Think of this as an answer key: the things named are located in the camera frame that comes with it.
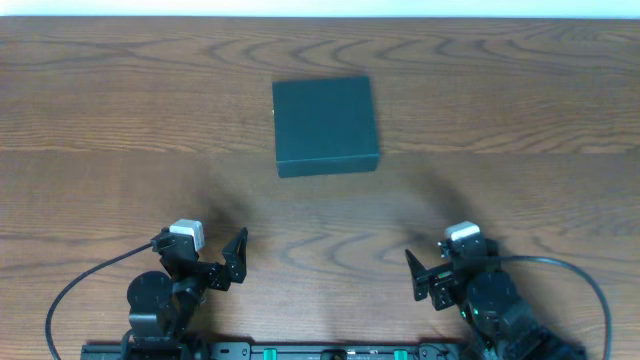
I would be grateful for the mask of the black box with lid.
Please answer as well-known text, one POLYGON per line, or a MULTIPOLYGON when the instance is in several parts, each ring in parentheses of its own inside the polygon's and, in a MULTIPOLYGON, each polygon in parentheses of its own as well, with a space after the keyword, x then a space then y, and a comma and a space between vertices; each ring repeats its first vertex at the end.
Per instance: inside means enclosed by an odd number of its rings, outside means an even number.
POLYGON ((277 81, 272 99, 279 177, 377 168, 381 151, 369 77, 277 81))

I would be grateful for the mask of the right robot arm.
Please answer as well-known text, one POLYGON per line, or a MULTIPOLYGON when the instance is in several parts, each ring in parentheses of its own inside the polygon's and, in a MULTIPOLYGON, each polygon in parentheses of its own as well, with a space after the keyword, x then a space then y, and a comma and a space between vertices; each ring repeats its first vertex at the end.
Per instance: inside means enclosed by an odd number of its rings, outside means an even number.
POLYGON ((428 268, 409 250, 405 257, 414 299, 436 311, 455 308, 471 328, 461 359, 572 360, 586 351, 543 326, 495 254, 452 257, 428 268))

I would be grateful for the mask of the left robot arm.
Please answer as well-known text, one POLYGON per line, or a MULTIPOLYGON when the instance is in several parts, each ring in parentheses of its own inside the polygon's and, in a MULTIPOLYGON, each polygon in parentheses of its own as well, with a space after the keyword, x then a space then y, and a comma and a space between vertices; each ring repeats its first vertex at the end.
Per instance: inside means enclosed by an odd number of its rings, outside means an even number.
POLYGON ((130 330, 121 340, 123 359, 209 359, 210 345, 188 327, 209 290, 227 291, 247 274, 248 230, 242 228, 222 250, 225 260, 199 259, 198 225, 189 231, 163 228, 150 240, 164 270, 136 277, 127 289, 130 330))

